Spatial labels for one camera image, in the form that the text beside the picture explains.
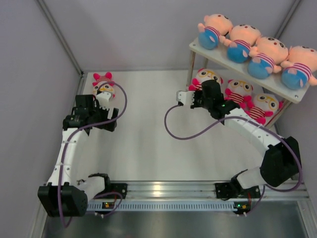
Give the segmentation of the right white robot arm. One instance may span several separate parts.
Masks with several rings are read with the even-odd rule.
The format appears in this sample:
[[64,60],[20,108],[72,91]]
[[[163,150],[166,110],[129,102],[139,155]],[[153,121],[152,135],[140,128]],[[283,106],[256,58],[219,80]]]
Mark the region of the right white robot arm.
[[278,187],[294,175],[299,176],[296,185],[285,192],[301,185],[300,149],[294,137],[281,137],[252,119],[237,103],[226,101],[214,80],[203,82],[200,91],[188,91],[186,99],[190,108],[206,109],[212,118],[239,133],[263,156],[260,166],[233,177],[231,191],[235,196],[242,197],[249,188],[259,185],[278,191]]

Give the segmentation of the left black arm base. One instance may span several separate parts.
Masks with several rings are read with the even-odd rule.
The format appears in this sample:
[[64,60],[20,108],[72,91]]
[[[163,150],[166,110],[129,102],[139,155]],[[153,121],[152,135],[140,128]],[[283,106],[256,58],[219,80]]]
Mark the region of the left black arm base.
[[128,184],[127,183],[111,183],[105,190],[95,195],[94,199],[123,199],[127,195]]

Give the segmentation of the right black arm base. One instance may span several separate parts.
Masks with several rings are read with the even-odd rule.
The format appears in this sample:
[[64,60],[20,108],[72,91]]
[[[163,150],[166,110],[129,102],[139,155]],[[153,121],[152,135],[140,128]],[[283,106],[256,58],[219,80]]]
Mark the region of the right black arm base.
[[215,184],[216,197],[222,200],[232,198],[260,198],[261,193],[258,186],[243,189],[232,182],[221,182]]

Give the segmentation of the white doll glasses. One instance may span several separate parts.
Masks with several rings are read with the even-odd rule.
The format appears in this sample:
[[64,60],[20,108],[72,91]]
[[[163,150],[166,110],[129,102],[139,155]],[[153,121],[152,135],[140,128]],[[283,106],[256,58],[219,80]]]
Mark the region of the white doll glasses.
[[282,106],[283,102],[279,101],[273,94],[259,93],[247,103],[246,113],[256,122],[266,125],[267,118],[275,115]]

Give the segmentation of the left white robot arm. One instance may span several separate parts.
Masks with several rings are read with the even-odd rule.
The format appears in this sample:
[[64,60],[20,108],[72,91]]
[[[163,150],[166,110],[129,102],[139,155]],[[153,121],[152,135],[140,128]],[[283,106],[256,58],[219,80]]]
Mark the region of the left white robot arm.
[[105,173],[89,170],[95,162],[83,159],[82,152],[92,130],[113,132],[119,110],[110,110],[112,93],[77,95],[75,107],[62,122],[62,142],[54,170],[38,198],[50,217],[80,217],[96,195],[107,198],[112,192]]

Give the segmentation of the orange doll table back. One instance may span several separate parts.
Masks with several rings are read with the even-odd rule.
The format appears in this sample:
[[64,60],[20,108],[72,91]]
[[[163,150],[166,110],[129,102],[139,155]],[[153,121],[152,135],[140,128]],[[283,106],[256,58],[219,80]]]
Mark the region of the orange doll table back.
[[233,28],[231,20],[219,13],[204,16],[204,23],[198,24],[199,44],[207,49],[216,48],[221,38],[224,38]]

